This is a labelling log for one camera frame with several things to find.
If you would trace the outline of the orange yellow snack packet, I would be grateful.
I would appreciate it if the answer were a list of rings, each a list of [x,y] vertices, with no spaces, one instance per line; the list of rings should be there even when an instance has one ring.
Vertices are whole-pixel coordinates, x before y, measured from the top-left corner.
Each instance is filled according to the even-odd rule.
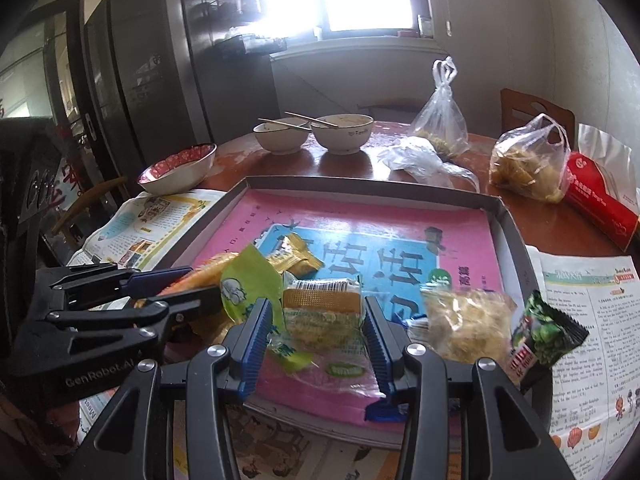
[[[222,252],[212,258],[207,259],[197,268],[189,271],[178,281],[165,287],[160,296],[168,296],[178,294],[178,292],[187,292],[188,290],[200,289],[209,286],[218,286],[221,280],[221,274],[228,264],[239,254],[237,252]]]

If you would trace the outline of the light green snack packet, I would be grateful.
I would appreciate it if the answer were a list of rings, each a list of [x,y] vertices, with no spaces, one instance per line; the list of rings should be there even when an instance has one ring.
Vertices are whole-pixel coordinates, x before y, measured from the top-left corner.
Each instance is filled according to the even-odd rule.
[[[224,310],[234,322],[244,322],[258,299],[268,299],[272,330],[278,334],[284,332],[281,275],[253,244],[246,246],[226,265],[219,288]]]

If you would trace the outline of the dark green pea packet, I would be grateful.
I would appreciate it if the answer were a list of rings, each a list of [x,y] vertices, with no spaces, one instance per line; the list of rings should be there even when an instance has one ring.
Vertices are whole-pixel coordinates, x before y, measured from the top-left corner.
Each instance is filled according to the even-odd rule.
[[[551,307],[534,290],[525,303],[504,370],[514,385],[526,392],[546,376],[555,363],[579,348],[589,330],[561,310]]]

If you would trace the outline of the yellow Alpenliebe candy bar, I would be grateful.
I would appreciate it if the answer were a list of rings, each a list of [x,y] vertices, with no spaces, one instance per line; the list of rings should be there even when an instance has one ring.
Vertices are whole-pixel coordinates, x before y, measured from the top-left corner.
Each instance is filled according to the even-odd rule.
[[[306,242],[295,233],[286,234],[280,246],[270,252],[266,259],[280,274],[288,272],[296,278],[306,278],[324,267]]]

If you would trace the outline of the clear bag tan pastry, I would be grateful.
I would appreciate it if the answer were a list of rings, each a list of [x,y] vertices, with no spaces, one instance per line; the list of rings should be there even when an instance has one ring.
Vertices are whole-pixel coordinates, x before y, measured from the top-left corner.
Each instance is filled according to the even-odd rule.
[[[443,359],[473,364],[491,358],[499,365],[511,350],[511,320],[516,304],[502,292],[420,288],[425,314],[405,320],[412,342],[425,344]]]

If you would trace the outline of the clear green biscuit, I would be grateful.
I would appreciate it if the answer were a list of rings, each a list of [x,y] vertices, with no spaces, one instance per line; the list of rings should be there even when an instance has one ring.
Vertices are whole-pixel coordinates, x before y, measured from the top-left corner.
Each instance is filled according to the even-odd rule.
[[[270,349],[286,372],[358,344],[364,318],[359,280],[302,280],[284,272],[282,281],[284,332],[272,335]]]

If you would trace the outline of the blue biscuit packet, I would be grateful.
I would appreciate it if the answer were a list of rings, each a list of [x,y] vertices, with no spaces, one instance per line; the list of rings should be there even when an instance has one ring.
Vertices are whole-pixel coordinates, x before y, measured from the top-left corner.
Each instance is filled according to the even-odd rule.
[[[394,403],[386,396],[378,396],[364,408],[366,422],[405,422],[408,403]]]

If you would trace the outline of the plastic bag fried snacks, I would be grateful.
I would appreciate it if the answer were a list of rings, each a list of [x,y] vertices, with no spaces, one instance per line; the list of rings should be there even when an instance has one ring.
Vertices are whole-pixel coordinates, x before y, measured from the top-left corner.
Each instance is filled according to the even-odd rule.
[[[489,181],[497,188],[557,204],[568,189],[570,142],[566,130],[547,114],[498,139],[489,159]]]

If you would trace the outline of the left newspaper sheet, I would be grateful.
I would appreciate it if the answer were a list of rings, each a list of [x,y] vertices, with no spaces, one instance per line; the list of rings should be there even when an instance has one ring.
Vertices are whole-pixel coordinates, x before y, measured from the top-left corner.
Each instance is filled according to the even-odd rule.
[[[152,270],[223,197],[223,192],[215,190],[166,196],[142,192],[90,234],[67,264],[107,262],[121,268]]]

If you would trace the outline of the right newspaper sheet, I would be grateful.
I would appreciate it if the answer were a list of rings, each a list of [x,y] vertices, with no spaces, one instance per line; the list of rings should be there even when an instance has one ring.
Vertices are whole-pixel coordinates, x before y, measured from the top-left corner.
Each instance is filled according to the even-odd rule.
[[[542,298],[585,326],[552,367],[550,434],[577,479],[603,479],[639,425],[639,274],[629,256],[528,248]]]

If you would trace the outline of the left white bowl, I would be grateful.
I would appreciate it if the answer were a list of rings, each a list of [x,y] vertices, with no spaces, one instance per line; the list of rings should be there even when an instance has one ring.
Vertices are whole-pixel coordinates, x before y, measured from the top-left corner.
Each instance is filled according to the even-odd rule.
[[[253,132],[264,150],[276,155],[287,155],[300,150],[308,139],[310,128],[305,119],[282,117],[276,124],[262,122]]]

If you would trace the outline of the white bowl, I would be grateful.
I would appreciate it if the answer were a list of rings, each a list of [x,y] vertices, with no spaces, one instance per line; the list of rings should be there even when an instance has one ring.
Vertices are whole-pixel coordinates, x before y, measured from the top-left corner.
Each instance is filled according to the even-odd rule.
[[[363,114],[321,116],[310,123],[316,141],[335,155],[357,153],[369,141],[373,126],[374,119]]]
[[[308,139],[310,128],[305,119],[282,117],[276,124],[262,122],[253,132],[264,150],[276,155],[287,155],[300,150]]]

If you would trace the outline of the right white bowl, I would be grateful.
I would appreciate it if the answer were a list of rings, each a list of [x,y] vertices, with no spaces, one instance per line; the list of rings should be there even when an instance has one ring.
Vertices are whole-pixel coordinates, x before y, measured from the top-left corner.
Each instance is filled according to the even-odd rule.
[[[316,141],[335,155],[357,153],[369,141],[373,126],[374,119],[363,114],[321,116],[310,123]]]

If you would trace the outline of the crumpled clear plastic bag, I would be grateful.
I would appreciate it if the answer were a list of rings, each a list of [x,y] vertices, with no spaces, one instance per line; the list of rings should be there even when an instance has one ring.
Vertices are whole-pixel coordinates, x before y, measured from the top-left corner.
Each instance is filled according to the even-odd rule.
[[[384,148],[380,161],[390,171],[403,171],[421,184],[454,188],[460,182],[462,190],[480,192],[480,179],[473,171],[443,162],[430,141],[420,136],[405,136]]]

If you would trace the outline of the tall tied plastic bag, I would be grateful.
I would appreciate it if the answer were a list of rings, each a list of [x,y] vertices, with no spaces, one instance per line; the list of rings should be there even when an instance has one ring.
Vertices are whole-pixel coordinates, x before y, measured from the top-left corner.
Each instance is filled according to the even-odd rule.
[[[468,126],[451,88],[457,73],[451,56],[433,63],[434,92],[410,125],[411,133],[430,142],[442,160],[455,158],[469,147]]]

